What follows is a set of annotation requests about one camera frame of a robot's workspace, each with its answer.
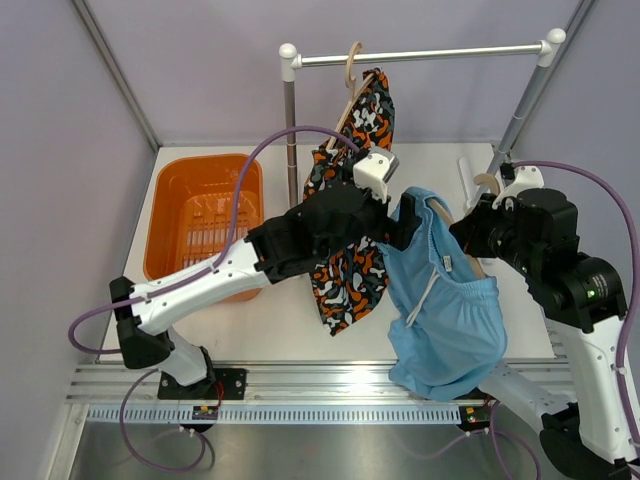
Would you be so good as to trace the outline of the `beige hanger of blue shorts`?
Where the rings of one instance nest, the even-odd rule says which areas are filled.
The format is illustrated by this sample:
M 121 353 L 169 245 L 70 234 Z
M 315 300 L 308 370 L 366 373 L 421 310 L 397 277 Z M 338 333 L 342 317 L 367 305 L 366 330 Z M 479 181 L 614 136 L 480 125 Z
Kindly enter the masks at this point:
M 476 186 L 487 187 L 492 194 L 499 194 L 501 192 L 498 180 L 494 175 L 489 173 L 476 175 L 473 178 L 473 182 Z M 477 238 L 476 229 L 471 229 L 471 224 L 467 222 L 466 219 L 462 221 L 462 226 L 459 226 L 458 222 L 454 221 L 451 214 L 439 200 L 428 199 L 427 205 L 442 219 L 448 228 L 454 227 L 454 231 L 452 231 L 451 234 L 454 235 L 458 241 L 461 250 L 470 263 L 473 273 L 477 279 L 484 279 L 486 274 L 482 269 L 480 261 L 474 255 L 473 247 L 471 247 L 471 241 Z

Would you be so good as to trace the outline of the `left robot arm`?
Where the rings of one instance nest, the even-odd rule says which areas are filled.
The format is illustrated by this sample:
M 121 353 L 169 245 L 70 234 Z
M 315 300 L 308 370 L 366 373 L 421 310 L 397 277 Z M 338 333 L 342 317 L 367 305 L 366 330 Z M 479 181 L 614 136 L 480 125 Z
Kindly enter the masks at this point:
M 406 249 L 421 223 L 416 200 L 405 193 L 396 214 L 388 208 L 389 201 L 371 190 L 338 182 L 212 258 L 155 282 L 111 281 L 125 366 L 161 371 L 168 399 L 203 399 L 218 391 L 208 351 L 189 343 L 174 324 L 228 297 L 309 273 L 363 237 Z

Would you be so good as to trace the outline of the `beige hanger of camouflage shorts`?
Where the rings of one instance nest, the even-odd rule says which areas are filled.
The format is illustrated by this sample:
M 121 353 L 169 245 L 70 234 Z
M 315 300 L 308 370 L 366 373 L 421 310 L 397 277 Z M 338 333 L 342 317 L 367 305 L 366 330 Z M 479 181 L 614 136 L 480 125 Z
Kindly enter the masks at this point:
M 375 79 L 375 73 L 368 73 L 365 75 L 361 83 L 357 83 L 357 78 L 353 74 L 352 69 L 355 63 L 355 56 L 361 52 L 363 45 L 361 42 L 354 42 L 347 55 L 347 60 L 344 68 L 344 81 L 347 90 L 349 91 L 348 100 L 345 104 L 344 110 L 336 124 L 334 130 L 340 133 L 345 126 L 346 120 L 351 112 L 351 109 L 356 105 L 358 98 L 364 93 L 364 91 L 370 86 Z

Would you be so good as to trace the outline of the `camouflage orange black shorts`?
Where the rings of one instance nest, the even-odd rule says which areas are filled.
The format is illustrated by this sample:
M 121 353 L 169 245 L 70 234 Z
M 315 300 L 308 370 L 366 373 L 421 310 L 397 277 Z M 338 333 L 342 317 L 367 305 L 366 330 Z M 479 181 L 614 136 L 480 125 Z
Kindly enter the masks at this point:
M 339 132 L 361 149 L 391 150 L 396 112 L 389 79 L 374 68 L 363 73 L 363 80 L 357 98 L 339 121 Z M 329 138 L 312 151 L 312 158 L 304 198 L 352 181 L 355 158 L 343 142 Z M 321 323 L 333 337 L 371 314 L 389 285 L 375 240 L 354 229 L 349 233 L 309 274 Z

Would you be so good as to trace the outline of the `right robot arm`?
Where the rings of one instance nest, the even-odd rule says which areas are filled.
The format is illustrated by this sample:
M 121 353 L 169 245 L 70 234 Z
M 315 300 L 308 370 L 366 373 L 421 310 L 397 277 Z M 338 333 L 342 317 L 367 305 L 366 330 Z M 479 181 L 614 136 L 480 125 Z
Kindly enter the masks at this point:
M 616 270 L 579 250 L 578 211 L 556 190 L 534 188 L 503 199 L 485 194 L 449 228 L 464 253 L 497 258 L 523 276 L 558 335 L 576 399 L 553 395 L 505 363 L 488 376 L 478 363 L 453 372 L 454 388 L 491 395 L 538 435 L 548 460 L 571 479 L 629 479 L 639 455 L 615 379 L 627 303 Z

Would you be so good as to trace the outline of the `light blue shorts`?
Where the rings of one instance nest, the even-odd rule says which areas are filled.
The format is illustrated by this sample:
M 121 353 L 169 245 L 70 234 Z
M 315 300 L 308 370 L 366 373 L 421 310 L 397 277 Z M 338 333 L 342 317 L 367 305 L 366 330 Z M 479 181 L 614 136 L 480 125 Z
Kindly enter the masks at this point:
M 396 364 L 391 382 L 414 394 L 446 402 L 478 387 L 508 345 L 497 280 L 479 277 L 431 206 L 441 197 L 410 187 L 420 224 L 409 246 L 382 244 L 387 291 L 399 313 L 388 338 Z

